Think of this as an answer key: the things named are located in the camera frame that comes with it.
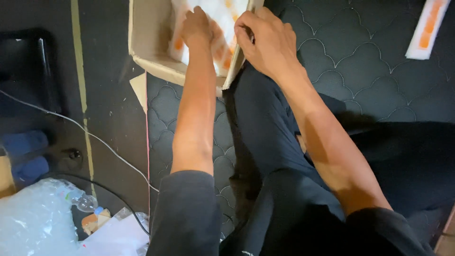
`black quilted mattress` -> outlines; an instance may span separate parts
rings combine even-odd
[[[265,5],[292,24],[298,56],[318,92],[342,100],[348,110],[380,122],[455,122],[453,3],[430,59],[408,60],[404,56],[424,3],[268,0]],[[156,187],[171,170],[172,139],[181,95],[181,86],[147,75],[150,182]],[[214,193],[225,214],[223,238],[234,228],[235,198],[228,178],[233,174],[236,157],[226,106],[221,99],[217,100],[214,122]],[[428,236],[428,229],[441,225],[438,218],[434,212],[416,216],[414,222],[432,225],[416,226],[417,233]]]

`cardboard box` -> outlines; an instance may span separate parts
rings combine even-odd
[[[264,0],[248,1],[247,10],[257,10]],[[171,0],[130,0],[128,50],[133,60],[152,75],[182,85],[187,66],[167,55],[171,40]],[[217,77],[217,86],[228,89],[245,57],[237,45],[227,77]]]

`black pants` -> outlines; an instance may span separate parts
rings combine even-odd
[[[321,97],[332,112],[345,110],[343,102],[325,95]],[[254,200],[254,195],[248,193],[260,186],[255,178],[261,179],[274,170],[286,167],[302,170],[328,189],[316,169],[308,168],[312,164],[295,138],[298,127],[294,115],[273,80],[246,63],[234,82],[233,101],[236,118],[233,115],[230,118],[237,160],[242,167],[236,168],[231,181],[247,180],[252,183],[245,191],[248,199]],[[367,159],[385,197],[396,212],[409,217],[419,210],[453,203],[453,124],[376,123],[367,131],[351,135],[351,138]],[[244,161],[246,157],[251,158],[253,163]],[[239,185],[232,184],[235,191]]]

